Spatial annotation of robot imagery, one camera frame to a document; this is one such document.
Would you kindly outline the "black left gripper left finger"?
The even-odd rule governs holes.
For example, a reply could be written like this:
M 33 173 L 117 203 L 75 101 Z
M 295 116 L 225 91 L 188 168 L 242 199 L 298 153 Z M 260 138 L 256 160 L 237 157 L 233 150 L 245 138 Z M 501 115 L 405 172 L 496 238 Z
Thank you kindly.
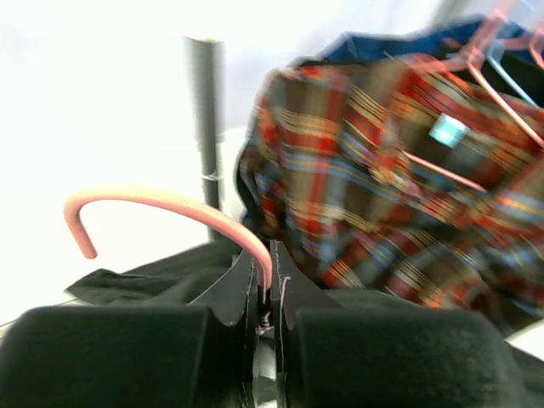
M 42 307 L 1 344 L 4 407 L 253 407 L 257 267 L 181 306 Z

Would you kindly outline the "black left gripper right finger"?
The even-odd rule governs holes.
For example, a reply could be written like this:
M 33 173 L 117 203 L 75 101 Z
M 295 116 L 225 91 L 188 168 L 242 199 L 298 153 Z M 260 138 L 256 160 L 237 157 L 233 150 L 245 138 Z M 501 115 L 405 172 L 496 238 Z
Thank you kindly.
M 270 246 L 281 407 L 540 407 L 543 363 L 481 314 L 324 291 Z

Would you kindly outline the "dark grey striped shirt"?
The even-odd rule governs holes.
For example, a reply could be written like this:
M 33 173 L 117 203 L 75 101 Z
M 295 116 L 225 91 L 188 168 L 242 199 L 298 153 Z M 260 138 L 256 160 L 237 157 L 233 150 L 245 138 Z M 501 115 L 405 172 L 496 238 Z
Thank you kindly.
M 121 274 L 97 269 L 66 291 L 93 305 L 190 303 L 227 272 L 240 252 L 234 242 L 222 238 Z M 364 289 L 325 290 L 325 293 L 349 308 L 416 307 L 403 299 Z M 510 349 L 526 387 L 543 389 L 543 361 L 513 346 Z

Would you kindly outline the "red plaid shirt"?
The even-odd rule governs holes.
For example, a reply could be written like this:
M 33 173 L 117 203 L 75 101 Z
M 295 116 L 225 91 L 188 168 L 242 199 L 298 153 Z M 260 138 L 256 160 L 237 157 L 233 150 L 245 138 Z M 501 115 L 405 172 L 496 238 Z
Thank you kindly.
M 543 110 L 398 59 L 271 71 L 237 171 L 246 221 L 319 286 L 543 317 Z

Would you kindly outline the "light blue hanger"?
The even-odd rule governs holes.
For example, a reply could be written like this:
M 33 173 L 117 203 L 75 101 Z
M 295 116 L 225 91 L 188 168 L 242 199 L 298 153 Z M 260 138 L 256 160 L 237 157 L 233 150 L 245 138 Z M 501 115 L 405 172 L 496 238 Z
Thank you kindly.
M 501 79 L 525 102 L 537 106 L 537 103 L 518 85 L 502 66 L 502 58 L 505 54 L 504 46 L 499 42 L 493 42 L 485 53 L 485 58 Z

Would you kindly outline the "blue shirt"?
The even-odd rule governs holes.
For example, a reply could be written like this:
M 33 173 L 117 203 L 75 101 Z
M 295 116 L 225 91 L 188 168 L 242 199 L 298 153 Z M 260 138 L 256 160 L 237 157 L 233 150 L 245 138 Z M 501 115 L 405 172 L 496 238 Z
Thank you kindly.
M 397 57 L 406 54 L 438 55 L 446 52 L 446 49 L 448 52 L 453 52 L 454 48 L 458 49 L 468 44 L 484 22 L 485 17 L 482 14 L 476 14 L 405 36 L 371 35 L 346 31 L 313 59 L 298 57 L 291 66 L 381 60 L 388 56 Z M 501 34 L 499 39 L 518 39 L 524 34 L 532 34 L 517 23 L 512 23 L 511 27 L 511 33 Z M 446 45 L 449 41 L 461 45 Z M 507 73 L 523 89 L 528 89 L 528 85 L 543 84 L 543 69 L 536 66 L 529 51 L 507 52 L 501 62 Z

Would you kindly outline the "metal clothes rack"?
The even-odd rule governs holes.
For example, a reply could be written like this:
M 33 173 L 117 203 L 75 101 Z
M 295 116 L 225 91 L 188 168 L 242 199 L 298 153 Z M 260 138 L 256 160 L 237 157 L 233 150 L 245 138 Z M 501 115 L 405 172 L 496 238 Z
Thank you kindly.
M 187 66 L 195 115 L 195 139 L 201 157 L 201 180 L 205 203 L 217 210 L 220 202 L 218 164 L 218 118 L 215 57 L 217 43 L 186 37 Z

